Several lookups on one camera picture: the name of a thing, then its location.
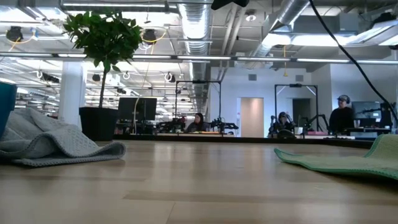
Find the doorway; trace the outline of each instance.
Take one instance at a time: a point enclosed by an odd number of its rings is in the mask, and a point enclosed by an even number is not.
[[[293,99],[293,121],[302,126],[302,118],[311,119],[311,99]]]
[[[241,98],[241,137],[264,137],[263,98]]]

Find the gray towel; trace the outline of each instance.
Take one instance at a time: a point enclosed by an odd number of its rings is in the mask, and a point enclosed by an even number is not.
[[[120,159],[125,152],[124,144],[98,147],[77,126],[29,108],[11,112],[0,139],[0,159],[34,167]]]

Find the teal mug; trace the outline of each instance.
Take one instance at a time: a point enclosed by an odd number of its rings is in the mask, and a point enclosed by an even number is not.
[[[8,116],[14,110],[16,96],[15,84],[0,82],[0,138],[6,128]]]

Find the green cloth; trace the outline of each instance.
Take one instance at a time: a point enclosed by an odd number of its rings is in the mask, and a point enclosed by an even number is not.
[[[379,136],[363,157],[301,156],[274,149],[279,159],[335,174],[375,174],[398,180],[398,135]]]

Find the person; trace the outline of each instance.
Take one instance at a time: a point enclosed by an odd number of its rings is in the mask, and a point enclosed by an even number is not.
[[[354,127],[354,113],[347,105],[351,102],[347,95],[341,95],[338,100],[338,108],[333,110],[329,119],[330,131],[343,133],[347,128]]]
[[[294,123],[289,121],[289,115],[285,112],[280,112],[278,115],[278,122],[274,123],[274,130],[281,131],[281,130],[289,130],[293,131]]]
[[[203,114],[195,114],[195,120],[187,127],[186,133],[194,133],[195,131],[206,131],[207,124],[203,121]]]

